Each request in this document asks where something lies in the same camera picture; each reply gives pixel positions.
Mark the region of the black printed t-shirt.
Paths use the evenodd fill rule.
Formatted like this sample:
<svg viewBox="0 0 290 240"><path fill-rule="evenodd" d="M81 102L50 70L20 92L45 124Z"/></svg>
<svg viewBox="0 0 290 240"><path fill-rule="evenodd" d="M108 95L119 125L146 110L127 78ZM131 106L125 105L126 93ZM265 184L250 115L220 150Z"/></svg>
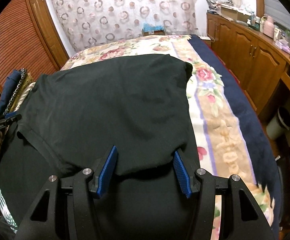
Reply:
<svg viewBox="0 0 290 240"><path fill-rule="evenodd" d="M163 54L120 56L42 75L1 148L0 189L20 225L51 175L74 176L109 150L117 169L96 202L102 239L184 239L192 206L172 168L197 158L186 87L193 66Z"/></svg>

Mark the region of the circle pattern sheer curtain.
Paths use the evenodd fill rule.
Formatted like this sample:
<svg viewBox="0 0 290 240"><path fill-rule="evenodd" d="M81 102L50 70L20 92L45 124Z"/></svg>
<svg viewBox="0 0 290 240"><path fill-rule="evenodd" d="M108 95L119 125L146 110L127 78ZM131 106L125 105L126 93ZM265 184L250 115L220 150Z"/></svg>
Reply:
<svg viewBox="0 0 290 240"><path fill-rule="evenodd" d="M196 33L196 0L51 0L73 49L142 36L145 23L165 33Z"/></svg>

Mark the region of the grey window blind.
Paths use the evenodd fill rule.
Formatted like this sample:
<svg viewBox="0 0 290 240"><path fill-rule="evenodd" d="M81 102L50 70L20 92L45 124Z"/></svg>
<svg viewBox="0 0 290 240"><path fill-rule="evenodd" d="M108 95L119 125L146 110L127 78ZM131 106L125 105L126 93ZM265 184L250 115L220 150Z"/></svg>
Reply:
<svg viewBox="0 0 290 240"><path fill-rule="evenodd" d="M273 18L280 29L290 31L290 13L278 0L264 0L265 15Z"/></svg>

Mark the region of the white waste bin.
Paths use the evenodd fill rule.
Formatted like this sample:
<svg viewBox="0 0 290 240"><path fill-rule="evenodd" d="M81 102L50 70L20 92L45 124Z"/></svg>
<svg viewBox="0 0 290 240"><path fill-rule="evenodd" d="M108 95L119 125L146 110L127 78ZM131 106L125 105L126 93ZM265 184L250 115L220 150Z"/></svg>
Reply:
<svg viewBox="0 0 290 240"><path fill-rule="evenodd" d="M272 140L276 140L277 137L290 130L290 113L284 108L280 107L277 110L277 114L272 118L269 124L266 126L266 133Z"/></svg>

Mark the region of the green leaf print bedsheet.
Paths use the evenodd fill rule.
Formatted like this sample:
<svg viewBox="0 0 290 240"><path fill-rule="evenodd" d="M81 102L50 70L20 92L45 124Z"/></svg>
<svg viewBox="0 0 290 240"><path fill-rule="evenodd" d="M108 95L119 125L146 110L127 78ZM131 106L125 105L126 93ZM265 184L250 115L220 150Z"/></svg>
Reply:
<svg viewBox="0 0 290 240"><path fill-rule="evenodd" d="M17 233L18 231L18 225L16 224L13 216L11 215L8 206L6 204L6 201L2 195L2 191L0 189L0 211L6 221L6 223L8 224L8 226L12 229L12 231L14 233Z"/></svg>

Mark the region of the dark patterned folded garment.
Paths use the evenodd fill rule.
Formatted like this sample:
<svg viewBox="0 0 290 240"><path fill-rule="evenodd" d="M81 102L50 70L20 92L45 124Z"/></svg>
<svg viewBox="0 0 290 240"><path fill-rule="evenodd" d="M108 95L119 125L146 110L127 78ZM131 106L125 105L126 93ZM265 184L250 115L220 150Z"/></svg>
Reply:
<svg viewBox="0 0 290 240"><path fill-rule="evenodd" d="M12 96L10 97L9 102L7 103L7 107L5 108L3 115L7 115L16 111L18 108L18 104L21 101L22 95L25 90L34 83L34 79L31 74L27 71L27 69L20 69L21 78L16 85L16 89L12 92Z"/></svg>

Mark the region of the pink thermos jug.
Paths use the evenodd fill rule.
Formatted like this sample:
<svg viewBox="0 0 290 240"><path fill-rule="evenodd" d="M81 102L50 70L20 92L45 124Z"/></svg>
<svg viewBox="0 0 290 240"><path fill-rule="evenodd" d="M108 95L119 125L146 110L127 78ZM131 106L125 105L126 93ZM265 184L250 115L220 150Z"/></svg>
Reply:
<svg viewBox="0 0 290 240"><path fill-rule="evenodd" d="M274 21L273 18L271 16L263 16L260 20L260 31L273 39L274 37Z"/></svg>

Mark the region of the long wooden sideboard cabinet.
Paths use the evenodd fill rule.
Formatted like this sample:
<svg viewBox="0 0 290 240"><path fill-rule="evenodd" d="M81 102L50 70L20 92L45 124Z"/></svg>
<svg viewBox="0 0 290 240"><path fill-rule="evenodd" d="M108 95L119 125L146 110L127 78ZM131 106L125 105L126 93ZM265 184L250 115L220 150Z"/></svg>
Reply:
<svg viewBox="0 0 290 240"><path fill-rule="evenodd" d="M206 16L212 50L236 78L258 118L269 122L280 107L290 113L290 54L260 32L210 12ZM290 146L290 129L286 139Z"/></svg>

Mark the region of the folded navy blue garment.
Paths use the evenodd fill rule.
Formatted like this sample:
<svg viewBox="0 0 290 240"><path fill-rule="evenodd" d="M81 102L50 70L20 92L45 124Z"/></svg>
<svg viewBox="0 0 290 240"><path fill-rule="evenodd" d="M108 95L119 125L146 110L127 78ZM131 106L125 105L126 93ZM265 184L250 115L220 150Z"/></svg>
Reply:
<svg viewBox="0 0 290 240"><path fill-rule="evenodd" d="M0 118L3 116L3 113L6 110L20 79L21 73L19 70L13 70L12 73L6 78L0 98Z"/></svg>

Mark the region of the navy blue bed cover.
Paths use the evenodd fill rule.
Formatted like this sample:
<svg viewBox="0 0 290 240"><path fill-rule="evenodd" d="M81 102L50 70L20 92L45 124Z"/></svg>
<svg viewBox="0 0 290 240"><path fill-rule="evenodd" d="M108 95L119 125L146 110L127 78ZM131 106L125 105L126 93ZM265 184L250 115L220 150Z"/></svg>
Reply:
<svg viewBox="0 0 290 240"><path fill-rule="evenodd" d="M221 75L221 80L225 85L225 97L233 114L239 119L240 130L251 158L256 182L260 183L262 187L267 187L271 199L275 200L271 229L275 239L278 239L282 193L278 167L270 142L238 82L217 55L196 35L191 35L189 43L203 61Z"/></svg>

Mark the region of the cardboard box on sideboard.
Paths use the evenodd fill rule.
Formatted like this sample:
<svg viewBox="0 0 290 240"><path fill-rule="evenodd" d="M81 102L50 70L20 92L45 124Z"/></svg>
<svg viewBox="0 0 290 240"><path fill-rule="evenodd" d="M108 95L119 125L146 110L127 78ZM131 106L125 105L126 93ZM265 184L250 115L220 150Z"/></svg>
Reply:
<svg viewBox="0 0 290 240"><path fill-rule="evenodd" d="M230 21L242 21L242 22L247 22L247 20L251 16L250 14L246 14L246 13L237 11L236 9L233 9L231 7L225 7L225 6L220 7L219 14Z"/></svg>

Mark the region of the blue cloth on box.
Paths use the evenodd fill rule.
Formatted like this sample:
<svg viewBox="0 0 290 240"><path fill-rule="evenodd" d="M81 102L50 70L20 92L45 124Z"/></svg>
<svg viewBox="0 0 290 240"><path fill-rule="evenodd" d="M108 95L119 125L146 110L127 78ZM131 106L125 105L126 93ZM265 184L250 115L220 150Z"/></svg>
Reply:
<svg viewBox="0 0 290 240"><path fill-rule="evenodd" d="M142 28L142 36L150 35L165 35L164 26L145 23Z"/></svg>

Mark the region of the brown louvered wardrobe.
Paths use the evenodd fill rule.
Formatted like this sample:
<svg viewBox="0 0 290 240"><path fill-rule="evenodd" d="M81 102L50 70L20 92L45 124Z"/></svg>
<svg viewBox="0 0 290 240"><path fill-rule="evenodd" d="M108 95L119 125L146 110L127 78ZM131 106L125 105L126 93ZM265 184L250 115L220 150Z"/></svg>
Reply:
<svg viewBox="0 0 290 240"><path fill-rule="evenodd" d="M61 70L69 55L52 21L46 0L12 0L0 14L0 98L15 69L34 79Z"/></svg>

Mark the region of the floral pink blanket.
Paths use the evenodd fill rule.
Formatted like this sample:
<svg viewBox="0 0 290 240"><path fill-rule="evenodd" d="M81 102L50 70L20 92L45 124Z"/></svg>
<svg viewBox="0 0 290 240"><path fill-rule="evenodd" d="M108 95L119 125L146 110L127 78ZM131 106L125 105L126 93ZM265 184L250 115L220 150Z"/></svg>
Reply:
<svg viewBox="0 0 290 240"><path fill-rule="evenodd" d="M275 200L271 199L267 187L256 182L239 119L225 97L221 75L203 61L189 43L190 39L191 35L151 35L112 42L76 53L65 63L63 70L122 56L146 54L165 54L190 63L193 72L186 93L200 165L223 178L239 175L271 227Z"/></svg>

